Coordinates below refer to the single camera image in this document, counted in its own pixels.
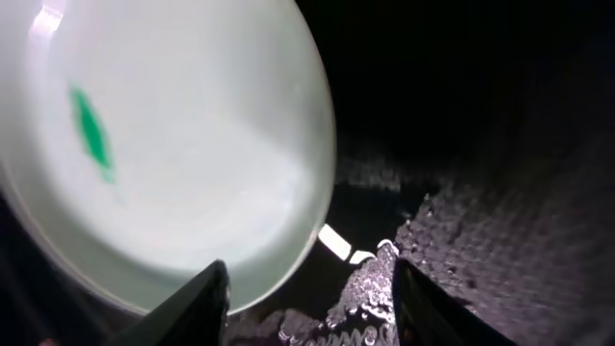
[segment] green object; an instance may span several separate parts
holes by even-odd
[[[100,116],[91,105],[87,95],[76,87],[70,89],[73,115],[77,132],[84,142],[86,152],[99,166],[103,179],[114,182],[111,147]]]

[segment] white plate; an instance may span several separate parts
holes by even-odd
[[[291,0],[7,0],[2,186],[46,254],[145,313],[216,259],[279,287],[332,192],[332,103]]]

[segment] green mark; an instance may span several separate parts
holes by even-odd
[[[103,122],[83,91],[71,87],[70,98],[77,132],[84,141],[86,152],[98,164],[105,181],[113,183],[111,147]]]

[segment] black object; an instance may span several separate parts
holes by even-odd
[[[106,346],[220,345],[229,308],[229,275],[217,260]]]
[[[514,345],[404,259],[395,264],[392,291],[402,346]]]

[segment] white ceramic dish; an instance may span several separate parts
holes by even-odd
[[[215,259],[279,287],[332,193],[332,102],[291,0],[6,0],[0,179],[46,255],[146,313]]]

